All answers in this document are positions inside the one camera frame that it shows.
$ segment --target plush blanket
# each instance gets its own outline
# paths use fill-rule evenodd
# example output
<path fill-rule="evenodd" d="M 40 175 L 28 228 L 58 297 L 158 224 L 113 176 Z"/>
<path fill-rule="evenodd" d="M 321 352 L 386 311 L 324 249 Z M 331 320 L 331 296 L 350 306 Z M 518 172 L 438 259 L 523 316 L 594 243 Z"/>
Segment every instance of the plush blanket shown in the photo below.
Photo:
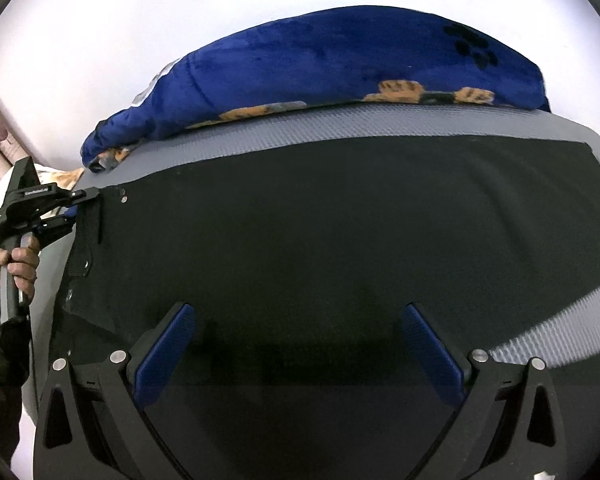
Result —
<path fill-rule="evenodd" d="M 82 161 L 103 171 L 144 140 L 355 101 L 549 111 L 540 69 L 490 36 L 416 10 L 341 7 L 248 28 L 170 63 L 97 124 Z"/>

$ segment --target metal pin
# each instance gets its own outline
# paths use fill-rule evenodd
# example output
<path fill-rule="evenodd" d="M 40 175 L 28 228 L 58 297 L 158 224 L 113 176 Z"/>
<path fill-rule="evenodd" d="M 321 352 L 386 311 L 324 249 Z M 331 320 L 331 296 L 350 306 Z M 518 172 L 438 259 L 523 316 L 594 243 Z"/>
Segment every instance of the metal pin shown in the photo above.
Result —
<path fill-rule="evenodd" d="M 126 352 L 124 350 L 116 350 L 109 356 L 109 361 L 113 364 L 121 363 L 126 359 Z"/>
<path fill-rule="evenodd" d="M 489 359 L 489 354 L 487 354 L 487 352 L 484 350 L 475 349 L 473 352 L 471 352 L 471 357 L 474 361 L 485 363 L 487 362 L 487 359 Z"/>
<path fill-rule="evenodd" d="M 59 359 L 56 359 L 52 366 L 56 372 L 59 372 L 66 366 L 66 359 L 64 359 L 62 357 Z"/>
<path fill-rule="evenodd" d="M 542 359 L 539 357 L 534 357 L 533 359 L 531 359 L 531 365 L 536 370 L 544 370 L 544 367 L 546 366 L 544 364 L 544 361 L 542 361 Z"/>

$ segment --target folded blanket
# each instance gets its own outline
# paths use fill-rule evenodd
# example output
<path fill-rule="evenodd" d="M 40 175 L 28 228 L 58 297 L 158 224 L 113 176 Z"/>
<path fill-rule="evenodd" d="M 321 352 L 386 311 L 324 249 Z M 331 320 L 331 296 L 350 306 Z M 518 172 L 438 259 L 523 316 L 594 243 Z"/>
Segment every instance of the folded blanket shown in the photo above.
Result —
<path fill-rule="evenodd" d="M 475 29 L 416 10 L 341 7 L 248 28 L 170 63 L 97 124 L 82 161 L 102 171 L 142 140 L 355 101 L 549 110 L 540 69 Z"/>

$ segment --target hand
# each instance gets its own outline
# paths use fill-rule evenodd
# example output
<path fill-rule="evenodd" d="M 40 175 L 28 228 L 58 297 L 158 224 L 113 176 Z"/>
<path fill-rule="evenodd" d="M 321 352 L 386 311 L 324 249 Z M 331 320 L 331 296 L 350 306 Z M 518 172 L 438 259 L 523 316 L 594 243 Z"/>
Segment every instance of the hand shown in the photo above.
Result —
<path fill-rule="evenodd" d="M 19 288 L 27 298 L 33 300 L 36 293 L 34 283 L 36 282 L 36 269 L 40 263 L 40 243 L 35 236 L 32 236 L 27 247 L 16 247 L 11 251 L 11 263 L 9 255 L 4 249 L 0 249 L 0 268 L 7 265 L 7 271 L 13 275 L 16 287 Z"/>

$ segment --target blue gripper pad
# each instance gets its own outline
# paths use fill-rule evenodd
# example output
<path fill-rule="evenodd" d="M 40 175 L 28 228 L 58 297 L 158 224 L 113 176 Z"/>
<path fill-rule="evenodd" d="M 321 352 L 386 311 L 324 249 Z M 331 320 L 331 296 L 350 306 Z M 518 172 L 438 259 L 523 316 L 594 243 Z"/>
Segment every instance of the blue gripper pad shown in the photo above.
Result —
<path fill-rule="evenodd" d="M 460 406 L 466 396 L 466 371 L 462 370 L 413 303 L 402 310 L 402 330 L 440 399 L 449 406 Z"/>
<path fill-rule="evenodd" d="M 146 332 L 130 350 L 126 368 L 133 398 L 140 410 L 150 406 L 169 382 L 196 327 L 193 307 L 176 303 L 154 330 Z"/>

